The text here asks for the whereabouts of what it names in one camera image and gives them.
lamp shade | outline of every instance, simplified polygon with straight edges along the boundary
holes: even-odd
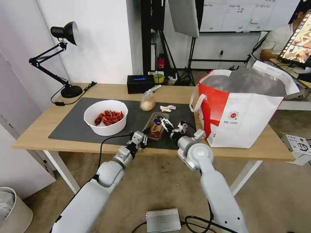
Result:
[[[74,45],[77,45],[77,41],[79,40],[78,27],[74,21],[67,23],[63,28],[51,27],[51,34],[57,39],[66,39]]]

black table mat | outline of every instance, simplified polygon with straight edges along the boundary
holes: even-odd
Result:
[[[61,123],[49,136],[50,139],[68,140],[68,141],[80,141],[80,142],[94,142],[101,143],[105,138],[109,136],[100,136],[93,132],[84,119],[85,110],[92,104],[106,100],[97,98],[81,98],[79,102],[73,107],[73,109],[65,116]],[[151,114],[153,112],[161,112],[160,105],[167,106],[169,103],[156,103],[155,108],[149,112],[145,112],[139,108],[139,101],[120,100],[126,104],[129,112],[126,119],[126,126],[121,132],[115,134],[124,135],[131,131],[142,131],[147,124]],[[193,126],[195,126],[194,114],[190,111],[188,104],[172,104],[176,106],[176,110],[172,110],[169,114],[169,120],[176,128],[180,120],[184,120]],[[187,134],[192,135],[195,133],[194,129],[188,127]],[[105,144],[113,145],[126,145],[129,137],[113,138],[105,142]],[[163,132],[162,138],[159,141],[148,139],[147,147],[157,149],[178,149],[177,146],[171,141],[168,133]]]

black desk lamp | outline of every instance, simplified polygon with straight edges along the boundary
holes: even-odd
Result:
[[[73,86],[73,85],[69,84],[68,80],[53,74],[52,72],[48,71],[47,69],[45,69],[41,66],[42,62],[44,62],[44,61],[46,61],[46,60],[54,57],[55,55],[66,50],[67,43],[64,41],[64,39],[67,39],[70,43],[77,45],[76,42],[79,39],[79,31],[78,31],[77,24],[75,22],[70,22],[70,23],[67,23],[63,28],[51,27],[51,34],[54,37],[56,37],[60,41],[60,43],[58,45],[54,46],[53,48],[50,48],[49,50],[45,51],[44,53],[41,53],[40,55],[38,55],[34,58],[30,58],[29,63],[64,85],[64,89],[62,89],[62,91],[61,91],[62,97],[64,97],[64,98],[77,97],[77,96],[82,94],[81,87]],[[50,52],[53,49],[56,49],[58,47],[60,47],[61,50],[57,51],[56,53],[54,53],[52,55],[43,56],[43,55],[47,54],[48,52]]]

tissue box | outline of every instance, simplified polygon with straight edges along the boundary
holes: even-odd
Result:
[[[145,93],[155,86],[153,75],[128,75],[127,92],[128,94]]]

shopping bag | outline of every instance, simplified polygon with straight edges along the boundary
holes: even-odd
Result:
[[[250,148],[283,98],[299,92],[289,74],[260,61],[251,69],[212,70],[198,86],[189,107],[198,111],[211,147]]]

